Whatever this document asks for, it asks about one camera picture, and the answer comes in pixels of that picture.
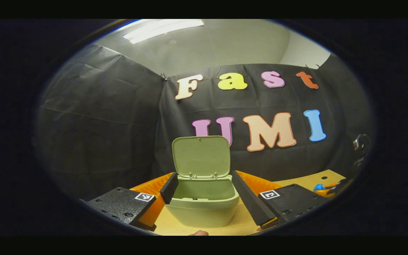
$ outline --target green storage box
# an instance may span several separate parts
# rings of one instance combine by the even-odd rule
[[[240,198],[228,175],[228,141],[222,136],[179,137],[172,151],[179,181],[166,208],[186,226],[229,224]]]

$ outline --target blue object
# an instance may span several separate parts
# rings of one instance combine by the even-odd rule
[[[314,190],[321,191],[321,190],[325,190],[325,188],[322,184],[317,184],[316,187],[314,187]]]
[[[324,131],[322,130],[322,124],[321,120],[319,118],[319,115],[321,113],[318,110],[309,110],[303,113],[305,115],[311,126],[311,137],[310,141],[312,142],[317,142],[324,140],[327,135],[324,134]]]

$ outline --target foam letter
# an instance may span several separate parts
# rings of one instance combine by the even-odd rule
[[[311,75],[305,74],[305,72],[301,71],[297,74],[298,77],[302,79],[302,81],[305,83],[306,86],[308,86],[311,89],[318,89],[319,85],[314,84],[311,79]]]
[[[202,74],[197,74],[178,80],[177,83],[179,89],[175,99],[182,100],[184,98],[191,97],[193,93],[191,93],[189,89],[195,90],[198,87],[198,82],[196,80],[202,81],[202,79],[204,79]]]
[[[263,72],[261,78],[265,80],[264,85],[267,87],[282,87],[285,84],[284,80],[280,78],[280,74],[275,71]]]
[[[277,137],[278,147],[288,147],[297,143],[292,134],[290,127],[290,113],[277,113],[273,120],[272,126],[259,115],[251,115],[243,118],[243,122],[248,124],[250,129],[250,145],[246,149],[250,152],[261,151],[265,146],[261,143],[261,137],[266,144],[273,148]]]
[[[311,137],[310,141],[312,142],[317,142],[324,140],[327,135],[324,134],[324,131],[322,130],[322,124],[321,124],[321,119],[319,118],[319,115],[321,113],[318,110],[309,110],[303,113],[305,115],[311,126]]]
[[[218,87],[220,89],[245,89],[248,84],[243,80],[243,76],[238,73],[227,73],[220,76]]]
[[[194,129],[196,130],[197,137],[206,137],[209,135],[209,129],[207,129],[207,127],[210,125],[210,120],[199,119],[193,121],[193,123],[191,124],[194,126]]]
[[[233,117],[221,117],[217,118],[217,123],[221,126],[221,135],[228,140],[228,143],[232,144],[232,129],[231,123],[234,122]]]

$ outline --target table surface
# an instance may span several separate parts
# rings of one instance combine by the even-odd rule
[[[345,177],[333,172],[332,170],[325,170],[309,176],[274,182],[280,184],[281,186],[299,184],[300,186],[313,191],[317,184],[328,185],[336,183],[342,179],[345,179]],[[262,229],[260,229],[260,227],[254,223],[250,213],[243,204],[242,199],[240,199],[239,204],[236,206],[233,219],[227,226],[224,227],[196,228],[184,226],[177,221],[177,219],[165,206],[163,207],[163,210],[158,216],[155,224],[157,225],[157,228],[155,229],[154,233],[163,236],[188,236],[198,230],[207,231],[210,236],[247,236],[249,234],[256,234],[262,231]]]

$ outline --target black plastic sheet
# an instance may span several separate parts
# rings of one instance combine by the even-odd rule
[[[283,87],[267,87],[261,74],[276,71],[285,81]],[[318,89],[306,86],[296,74],[313,77]],[[220,75],[239,73],[248,86],[245,89],[222,90]],[[191,97],[176,100],[177,80],[202,74]],[[311,127],[304,116],[307,110],[319,110],[322,129],[327,137],[310,141]],[[250,130],[243,118],[260,115],[269,125],[277,113],[290,113],[290,126],[297,143],[290,147],[250,152]],[[233,140],[230,147],[231,169],[243,171],[270,181],[296,178],[323,171],[345,136],[345,116],[340,101],[327,79],[318,70],[282,64],[241,64],[211,67],[169,77],[160,99],[160,119],[155,135],[155,160],[152,177],[174,171],[171,143],[177,137],[195,136],[193,121],[208,119],[209,135],[221,135],[217,118],[229,116]]]
[[[39,147],[67,194],[91,199],[146,181],[163,81],[97,45],[57,72],[40,105]]]

